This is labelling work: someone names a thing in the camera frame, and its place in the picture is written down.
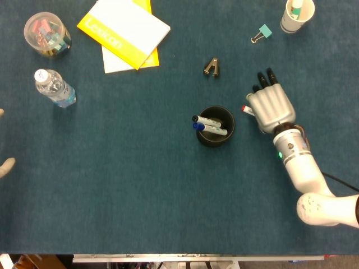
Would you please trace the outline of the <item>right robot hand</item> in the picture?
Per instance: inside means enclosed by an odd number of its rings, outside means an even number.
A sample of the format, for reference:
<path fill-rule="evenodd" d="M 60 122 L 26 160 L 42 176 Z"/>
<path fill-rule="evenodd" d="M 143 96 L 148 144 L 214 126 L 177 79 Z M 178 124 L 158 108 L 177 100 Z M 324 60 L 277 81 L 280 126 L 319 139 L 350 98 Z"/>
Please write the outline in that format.
<path fill-rule="evenodd" d="M 296 112 L 273 70 L 267 68 L 266 74 L 265 76 L 262 72 L 257 73 L 259 84 L 253 85 L 252 92 L 246 96 L 246 100 L 260 130 L 276 135 L 294 127 Z"/>

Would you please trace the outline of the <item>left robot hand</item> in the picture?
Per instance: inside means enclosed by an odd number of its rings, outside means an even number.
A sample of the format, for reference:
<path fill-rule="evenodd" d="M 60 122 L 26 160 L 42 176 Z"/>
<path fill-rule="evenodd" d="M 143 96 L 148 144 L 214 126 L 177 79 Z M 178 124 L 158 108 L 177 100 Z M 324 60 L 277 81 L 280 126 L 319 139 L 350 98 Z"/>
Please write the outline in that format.
<path fill-rule="evenodd" d="M 8 174 L 16 163 L 16 159 L 14 157 L 9 157 L 4 161 L 0 166 L 0 178 L 3 178 L 6 174 Z"/>

